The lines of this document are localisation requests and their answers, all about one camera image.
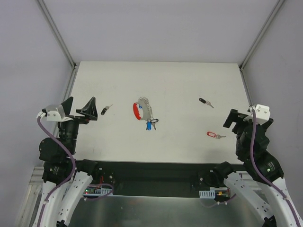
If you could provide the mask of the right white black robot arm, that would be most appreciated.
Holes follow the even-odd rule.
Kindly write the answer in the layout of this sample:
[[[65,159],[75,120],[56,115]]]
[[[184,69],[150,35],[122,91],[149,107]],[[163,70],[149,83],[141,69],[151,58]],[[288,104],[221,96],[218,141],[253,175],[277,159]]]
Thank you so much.
[[[249,114],[232,109],[223,124],[225,128],[235,126],[236,156],[243,162],[245,171],[262,190],[264,201],[244,183],[240,173],[230,163],[218,164],[212,171],[213,187],[227,186],[259,220],[263,227],[301,227],[300,217],[287,190],[284,172],[279,161],[267,151],[269,138],[267,129],[273,123],[269,107],[249,107]]]

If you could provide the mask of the blue head key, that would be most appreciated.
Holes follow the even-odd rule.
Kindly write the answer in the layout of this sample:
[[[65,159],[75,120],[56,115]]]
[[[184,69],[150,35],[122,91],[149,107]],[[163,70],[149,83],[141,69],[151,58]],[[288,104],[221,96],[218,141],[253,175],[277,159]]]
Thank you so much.
[[[150,131],[152,129],[156,130],[156,121],[147,121],[146,122],[146,130]]]

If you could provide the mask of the keyring with red tag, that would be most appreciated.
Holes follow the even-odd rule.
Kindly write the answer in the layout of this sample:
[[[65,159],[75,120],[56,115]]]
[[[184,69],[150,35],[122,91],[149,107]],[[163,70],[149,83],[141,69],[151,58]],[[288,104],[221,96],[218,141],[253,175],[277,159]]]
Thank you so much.
[[[146,97],[140,97],[133,103],[133,113],[137,120],[157,123],[159,119],[153,117],[152,107]]]

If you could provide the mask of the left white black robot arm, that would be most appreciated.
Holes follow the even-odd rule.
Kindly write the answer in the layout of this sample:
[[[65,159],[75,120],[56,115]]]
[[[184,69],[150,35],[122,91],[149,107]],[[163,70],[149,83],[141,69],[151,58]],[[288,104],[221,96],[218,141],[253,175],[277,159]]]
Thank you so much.
[[[42,196],[35,227],[67,227],[85,189],[100,179],[97,162],[73,157],[79,126],[98,119],[96,99],[71,115],[73,97],[42,109],[36,119],[47,138],[39,145],[44,162]]]

